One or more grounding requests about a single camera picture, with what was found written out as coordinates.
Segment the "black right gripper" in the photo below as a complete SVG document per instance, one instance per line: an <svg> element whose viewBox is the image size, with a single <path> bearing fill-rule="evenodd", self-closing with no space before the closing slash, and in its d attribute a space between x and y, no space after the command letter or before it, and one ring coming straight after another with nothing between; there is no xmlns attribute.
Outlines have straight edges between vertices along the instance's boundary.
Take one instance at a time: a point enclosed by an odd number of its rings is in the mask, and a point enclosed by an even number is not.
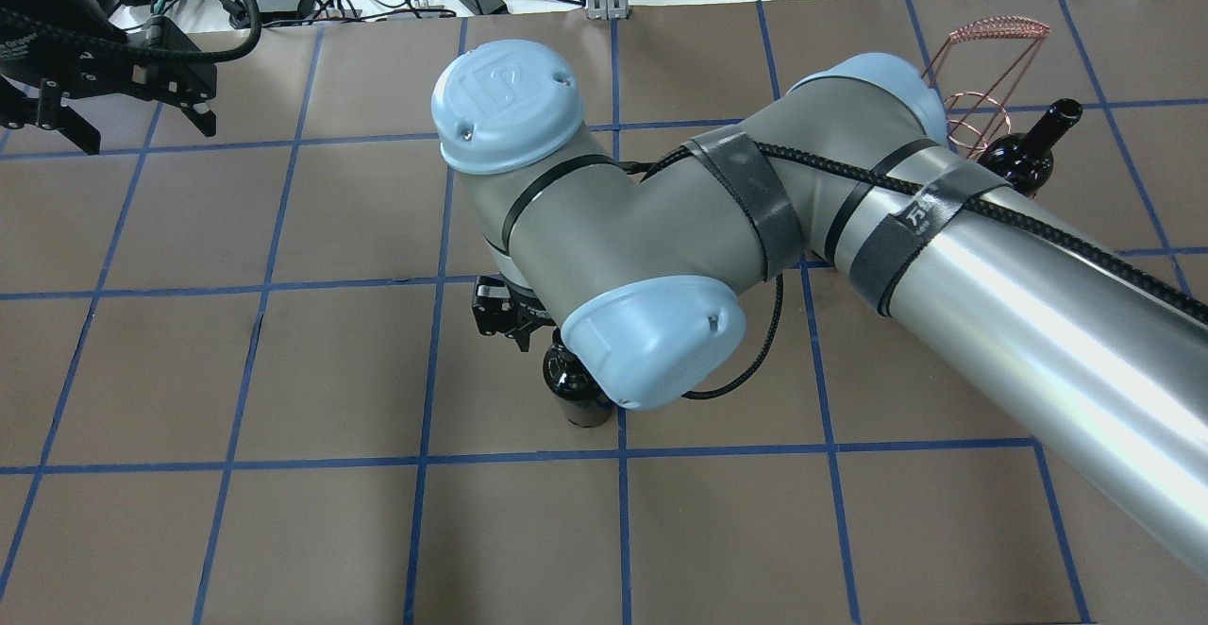
<svg viewBox="0 0 1208 625"><path fill-rule="evenodd" d="M532 349L532 332L558 326L534 291L503 276L475 277L472 316L480 335L511 338L522 353Z"/></svg>

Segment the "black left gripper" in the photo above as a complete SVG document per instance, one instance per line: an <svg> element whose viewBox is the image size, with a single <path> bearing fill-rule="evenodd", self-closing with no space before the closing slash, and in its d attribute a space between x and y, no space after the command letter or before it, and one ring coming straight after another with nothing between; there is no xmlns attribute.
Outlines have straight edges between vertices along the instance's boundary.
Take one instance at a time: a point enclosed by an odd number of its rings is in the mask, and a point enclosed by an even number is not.
<svg viewBox="0 0 1208 625"><path fill-rule="evenodd" d="M72 47L47 31L17 27L11 15L60 28L74 37L134 50L194 54L198 45L165 17L153 17L134 34L109 22L95 0L2 0L2 127L56 131L79 151L100 152L101 135L68 106L68 100L123 94L176 106L204 138L217 133L211 97L217 91L214 60L169 62L112 50Z"/></svg>

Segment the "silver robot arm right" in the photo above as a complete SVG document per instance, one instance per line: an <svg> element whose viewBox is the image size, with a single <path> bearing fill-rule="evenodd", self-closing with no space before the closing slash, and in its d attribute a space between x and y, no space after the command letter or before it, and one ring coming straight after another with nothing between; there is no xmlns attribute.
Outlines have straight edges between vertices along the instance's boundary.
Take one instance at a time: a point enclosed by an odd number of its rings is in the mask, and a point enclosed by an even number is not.
<svg viewBox="0 0 1208 625"><path fill-rule="evenodd" d="M661 407L738 348L741 293L814 251L1206 572L1206 306L949 151L902 58L801 79L638 183L544 44L469 50L430 109L500 271L483 335L553 326L612 404Z"/></svg>

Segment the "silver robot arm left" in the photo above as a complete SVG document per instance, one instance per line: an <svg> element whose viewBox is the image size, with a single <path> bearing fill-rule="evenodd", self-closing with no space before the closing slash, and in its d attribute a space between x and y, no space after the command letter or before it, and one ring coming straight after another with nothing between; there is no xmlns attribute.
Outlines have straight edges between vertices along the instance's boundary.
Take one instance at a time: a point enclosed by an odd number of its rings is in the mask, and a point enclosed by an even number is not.
<svg viewBox="0 0 1208 625"><path fill-rule="evenodd" d="M22 15L72 37L108 41L133 50L197 53L198 47L176 23L153 15L137 31L109 22L95 0L2 0L2 127L56 131L74 147L95 155L101 134L70 102L100 96L132 96L176 106L202 135L215 135L217 117L209 100L216 96L217 69L211 62L151 60L60 42L50 31L12 21Z"/></svg>

